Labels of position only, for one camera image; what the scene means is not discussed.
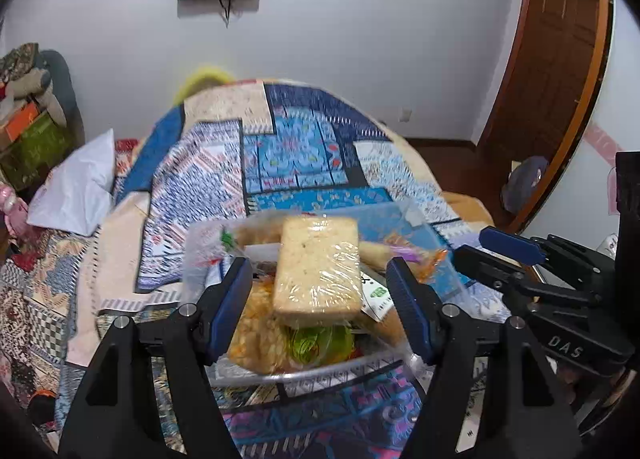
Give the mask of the yellow cracker snack bag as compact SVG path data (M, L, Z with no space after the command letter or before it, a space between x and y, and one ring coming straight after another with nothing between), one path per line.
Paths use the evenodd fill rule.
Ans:
M290 368L288 331L273 312L272 297L272 277L253 281L227 351L233 364L258 375Z

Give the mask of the clear cracker block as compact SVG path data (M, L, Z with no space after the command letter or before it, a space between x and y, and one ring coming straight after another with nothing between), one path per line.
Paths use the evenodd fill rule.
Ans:
M361 311L357 221L288 216L282 225L273 312L295 329L344 325Z

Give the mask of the brown wooden door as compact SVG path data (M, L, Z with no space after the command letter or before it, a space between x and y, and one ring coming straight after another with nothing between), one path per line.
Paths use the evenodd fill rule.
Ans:
M548 167L506 229L533 219L559 181L600 91L611 43L612 0L522 0L480 150L504 168L541 156Z

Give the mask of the pink toy figure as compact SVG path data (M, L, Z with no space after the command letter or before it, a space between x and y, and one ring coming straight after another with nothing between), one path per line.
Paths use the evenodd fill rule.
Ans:
M1 213L4 224L10 235L15 239L24 239L27 231L27 207L25 202L17 196L15 190L8 184L0 185Z

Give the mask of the white wall socket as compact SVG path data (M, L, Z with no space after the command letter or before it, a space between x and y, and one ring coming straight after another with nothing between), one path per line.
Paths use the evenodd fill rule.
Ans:
M401 110L399 121L400 122L409 122L412 116L412 110L405 108Z

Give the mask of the clear plastic storage box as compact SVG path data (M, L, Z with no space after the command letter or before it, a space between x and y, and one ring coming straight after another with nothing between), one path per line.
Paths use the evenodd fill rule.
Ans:
M437 297L467 309L448 248L410 200L209 220L186 235L184 298L218 285L236 259L253 283L229 345L205 371L214 387L328 380L409 352L386 265L401 257Z

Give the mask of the grey cloth on door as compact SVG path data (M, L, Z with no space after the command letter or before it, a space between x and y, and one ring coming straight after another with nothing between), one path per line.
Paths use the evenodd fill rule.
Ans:
M540 183L548 164L544 156L531 156L514 167L506 184L501 188L500 198L506 211L518 214L524 208Z

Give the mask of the white pillow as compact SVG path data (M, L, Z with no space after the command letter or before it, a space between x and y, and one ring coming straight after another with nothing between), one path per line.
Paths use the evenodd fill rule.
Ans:
M111 211L114 177L115 138L110 129L51 170L30 201L27 224L92 235Z

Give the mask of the white green snack packet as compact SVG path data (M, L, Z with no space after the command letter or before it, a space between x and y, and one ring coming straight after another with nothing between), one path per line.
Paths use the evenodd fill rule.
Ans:
M385 279L373 271L360 271L361 275L361 311L375 323L382 323L390 309L394 306L390 290Z

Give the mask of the yellow plastic stool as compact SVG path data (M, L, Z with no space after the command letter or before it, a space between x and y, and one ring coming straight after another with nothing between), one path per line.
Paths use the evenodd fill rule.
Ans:
M190 96L198 94L198 92L215 86L224 86L234 81L235 78L223 69L215 66L200 67L184 80L175 94L172 104L178 106Z

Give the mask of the patchwork patterned bed quilt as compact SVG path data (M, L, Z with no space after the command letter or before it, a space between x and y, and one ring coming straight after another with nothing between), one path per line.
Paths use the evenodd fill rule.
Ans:
M436 295L434 375L398 364L284 404L227 410L209 385L209 324L224 295L184 298L189 228L266 210L412 201L436 231L456 217L385 133L309 86L218 86L172 108L110 213L29 279L1 272L1 453L6 458L574 458L582 444L527 323L476 319ZM488 357L473 447L459 448Z

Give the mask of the pile of clothes and boxes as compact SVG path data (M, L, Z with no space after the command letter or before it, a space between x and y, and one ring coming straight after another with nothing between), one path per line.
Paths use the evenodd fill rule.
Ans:
M1 57L1 179L35 193L50 170L85 143L64 57L24 43Z

